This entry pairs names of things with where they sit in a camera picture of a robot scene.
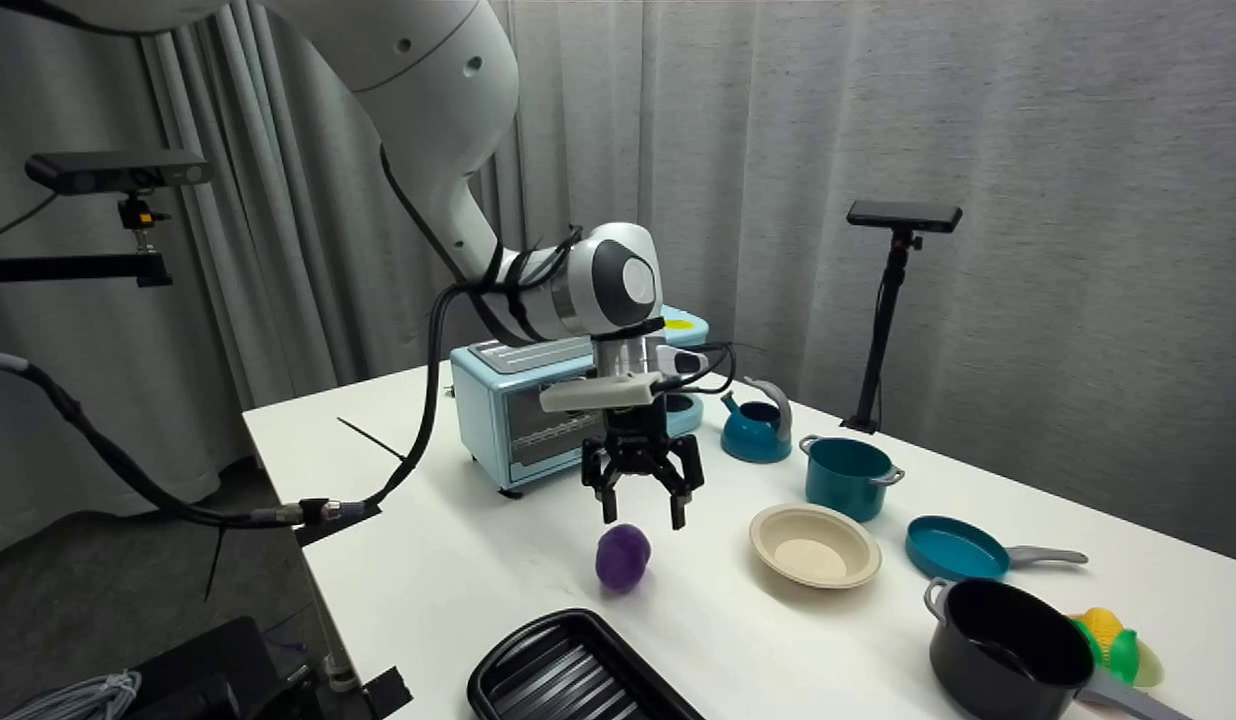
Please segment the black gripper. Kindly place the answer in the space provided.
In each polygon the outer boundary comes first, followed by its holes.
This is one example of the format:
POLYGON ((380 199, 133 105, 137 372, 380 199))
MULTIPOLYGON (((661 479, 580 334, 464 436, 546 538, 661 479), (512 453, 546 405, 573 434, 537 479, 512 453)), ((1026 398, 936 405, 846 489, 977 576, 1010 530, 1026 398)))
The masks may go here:
POLYGON ((585 444, 585 486, 602 500, 605 523, 616 523, 616 479, 624 471, 657 476, 669 489, 669 515, 679 534, 690 523, 690 500, 703 486, 701 448, 691 436, 669 434, 669 408, 616 408, 605 413, 602 434, 585 444))

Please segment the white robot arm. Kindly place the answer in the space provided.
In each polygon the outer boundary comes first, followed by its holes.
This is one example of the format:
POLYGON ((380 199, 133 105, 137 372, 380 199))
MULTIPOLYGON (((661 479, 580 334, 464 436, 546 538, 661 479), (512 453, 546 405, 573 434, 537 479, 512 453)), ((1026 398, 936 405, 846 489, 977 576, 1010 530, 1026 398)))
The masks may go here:
POLYGON ((508 249, 471 195, 519 110, 519 65, 487 0, 264 0, 359 100, 380 168, 482 323, 504 346, 585 335, 598 372, 540 393, 548 413, 585 413, 585 486, 616 519, 616 479, 657 476, 673 523, 703 486, 701 453, 669 434, 678 377, 661 368, 661 254, 645 224, 609 220, 548 249, 508 249))

